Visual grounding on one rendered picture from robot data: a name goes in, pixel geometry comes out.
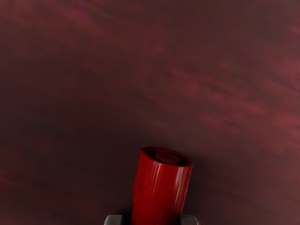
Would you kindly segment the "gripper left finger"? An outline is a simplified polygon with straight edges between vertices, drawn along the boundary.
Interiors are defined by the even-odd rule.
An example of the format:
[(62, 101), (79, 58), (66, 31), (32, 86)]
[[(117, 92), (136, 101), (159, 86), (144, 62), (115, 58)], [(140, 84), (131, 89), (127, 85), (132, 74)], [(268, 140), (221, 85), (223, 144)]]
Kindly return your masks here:
[(108, 215), (105, 219), (104, 225), (123, 225), (123, 216)]

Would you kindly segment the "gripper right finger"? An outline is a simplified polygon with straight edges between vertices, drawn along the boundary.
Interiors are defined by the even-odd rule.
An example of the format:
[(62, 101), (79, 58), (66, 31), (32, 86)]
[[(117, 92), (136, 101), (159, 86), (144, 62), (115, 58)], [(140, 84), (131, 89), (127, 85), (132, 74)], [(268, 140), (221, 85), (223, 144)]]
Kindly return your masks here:
[(198, 221), (193, 215), (182, 215), (180, 225), (198, 225)]

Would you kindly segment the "red cylindrical can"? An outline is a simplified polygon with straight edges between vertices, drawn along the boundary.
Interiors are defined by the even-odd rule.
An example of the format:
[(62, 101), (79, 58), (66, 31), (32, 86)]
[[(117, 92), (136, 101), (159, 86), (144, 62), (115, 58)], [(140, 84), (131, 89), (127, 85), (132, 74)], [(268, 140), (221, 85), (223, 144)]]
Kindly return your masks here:
[(180, 225), (192, 167), (182, 153), (141, 148), (130, 225)]

